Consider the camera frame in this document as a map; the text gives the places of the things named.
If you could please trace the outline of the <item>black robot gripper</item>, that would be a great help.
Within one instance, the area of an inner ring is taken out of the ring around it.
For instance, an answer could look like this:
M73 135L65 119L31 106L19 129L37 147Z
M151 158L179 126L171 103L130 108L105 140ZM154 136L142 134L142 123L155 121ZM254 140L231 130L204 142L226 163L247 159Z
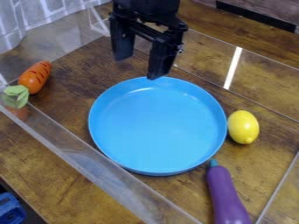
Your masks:
M150 51L147 78L155 80L170 73L176 55L183 51L183 33L187 24L176 17L180 0L112 0L109 19L112 52L116 61L134 55L136 35L127 22L140 19L168 27L166 33L154 39Z

